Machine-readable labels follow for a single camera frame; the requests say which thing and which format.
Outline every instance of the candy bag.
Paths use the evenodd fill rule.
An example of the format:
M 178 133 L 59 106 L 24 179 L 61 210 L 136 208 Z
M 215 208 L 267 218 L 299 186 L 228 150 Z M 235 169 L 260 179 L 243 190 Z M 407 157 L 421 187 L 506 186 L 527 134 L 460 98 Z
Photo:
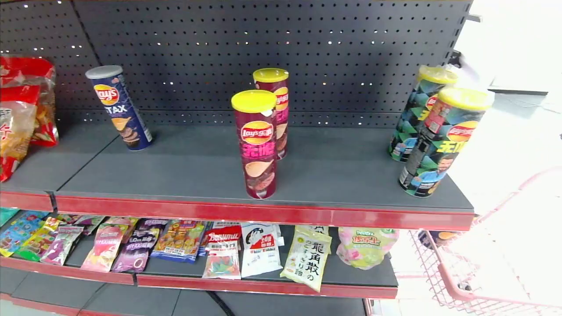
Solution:
M 10 227 L 0 234 L 0 254 L 9 257 L 16 252 L 43 225 L 43 217 L 47 214 L 49 213 L 25 211 L 21 217 L 14 220 Z
M 345 264 L 368 270 L 384 260 L 398 240 L 398 230 L 386 228 L 339 227 L 336 254 Z
M 195 263 L 205 222 L 171 220 L 150 257 Z
M 277 232 L 272 224 L 243 224 L 244 257 L 242 277 L 283 269 L 277 247 Z
M 143 272 L 148 260 L 148 253 L 158 240 L 159 233 L 158 228 L 152 228 L 149 231 L 141 231 L 140 229 L 134 231 L 121 253 L 119 253 L 112 271 Z
M 164 231 L 164 228 L 166 228 L 166 225 L 169 221 L 169 219 L 143 218 L 140 220 L 140 224 L 137 230 L 149 231 L 152 228 L 157 228 L 158 235 L 162 235 L 162 232 Z
M 56 218 L 47 218 L 43 226 L 24 242 L 16 254 L 26 260 L 39 261 L 55 240 L 58 225 L 61 223 L 63 221 Z
M 115 216 L 112 216 L 106 221 L 106 223 L 107 224 L 127 225 L 128 226 L 127 230 L 123 234 L 123 240 L 121 241 L 121 243 L 126 243 L 129 240 L 129 238 L 131 237 L 131 235 L 133 234 L 133 231 L 135 230 L 135 225 L 137 225 L 138 221 L 139 221 L 139 218 L 136 218 L 136 217 L 115 217 Z
M 59 225 L 57 237 L 41 257 L 41 262 L 64 265 L 73 244 L 80 239 L 84 227 Z
M 30 143 L 46 147 L 58 144 L 55 125 L 55 66 L 42 58 L 3 55 L 0 57 L 0 67 L 2 88 L 21 85 L 40 87 Z
M 100 225 L 94 240 L 94 248 L 90 250 L 80 268 L 89 271 L 109 272 L 119 251 L 123 233 L 127 228 L 127 225 L 119 224 L 103 223 Z
M 328 235 L 296 226 L 285 268 L 279 276 L 320 292 L 331 243 L 332 238 Z
M 12 176 L 28 153 L 38 100 L 38 85 L 0 89 L 1 182 Z
M 203 278 L 237 279 L 240 277 L 238 240 L 240 226 L 228 226 L 209 231 L 209 255 Z
M 89 236 L 96 230 L 96 227 L 98 227 L 104 218 L 105 216 L 82 215 L 74 222 L 74 225 L 84 226 L 82 234 Z
M 19 210 L 16 207 L 0 207 L 0 226 L 9 221 Z

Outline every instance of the lay's chip can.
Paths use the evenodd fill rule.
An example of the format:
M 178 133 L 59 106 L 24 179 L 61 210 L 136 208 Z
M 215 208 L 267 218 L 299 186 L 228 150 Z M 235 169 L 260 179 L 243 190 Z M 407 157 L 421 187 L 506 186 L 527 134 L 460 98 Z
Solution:
M 232 97 L 246 192 L 264 199 L 275 192 L 277 116 L 275 94 L 248 90 Z
M 287 123 L 289 122 L 289 72 L 279 68 L 263 68 L 253 72 L 256 89 L 275 93 L 277 103 L 277 159 L 287 154 Z
M 447 84 L 454 84 L 457 75 L 440 67 L 421 66 L 418 82 L 398 119 L 388 152 L 392 159 L 408 161 L 418 139 L 418 131 L 437 100 L 437 93 Z
M 439 91 L 398 178 L 402 189 L 413 196 L 430 196 L 492 103 L 490 94 L 482 91 L 449 87 Z
M 138 151 L 148 147 L 152 135 L 129 97 L 123 68 L 116 65 L 96 67 L 86 71 L 86 77 L 92 81 L 94 91 L 127 148 Z

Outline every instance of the lower shelf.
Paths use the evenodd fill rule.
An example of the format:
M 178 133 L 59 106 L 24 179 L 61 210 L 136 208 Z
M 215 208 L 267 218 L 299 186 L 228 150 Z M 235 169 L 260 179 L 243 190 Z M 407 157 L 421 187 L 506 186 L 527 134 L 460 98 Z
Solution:
M 364 316 L 362 299 L 216 293 L 234 315 Z M 224 316 L 203 291 L 144 288 L 64 279 L 30 273 L 13 293 L 0 299 L 15 305 L 72 316 Z

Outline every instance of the red chip bag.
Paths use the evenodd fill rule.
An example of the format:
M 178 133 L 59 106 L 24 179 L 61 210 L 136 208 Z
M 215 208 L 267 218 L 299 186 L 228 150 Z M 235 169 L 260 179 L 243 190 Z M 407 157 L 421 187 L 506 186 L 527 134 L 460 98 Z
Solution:
M 51 147 L 58 144 L 55 125 L 55 67 L 49 61 L 34 57 L 0 57 L 0 86 L 40 86 L 31 144 Z
M 40 87 L 0 89 L 0 181 L 9 179 L 28 153 Z

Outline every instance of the yellow candy bag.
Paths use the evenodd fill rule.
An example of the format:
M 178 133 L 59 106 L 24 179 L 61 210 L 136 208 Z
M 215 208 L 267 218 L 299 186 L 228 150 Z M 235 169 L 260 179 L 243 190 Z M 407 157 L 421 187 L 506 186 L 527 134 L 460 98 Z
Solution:
M 295 226 L 293 243 L 285 268 L 279 275 L 320 292 L 322 276 L 332 238 L 328 235 Z

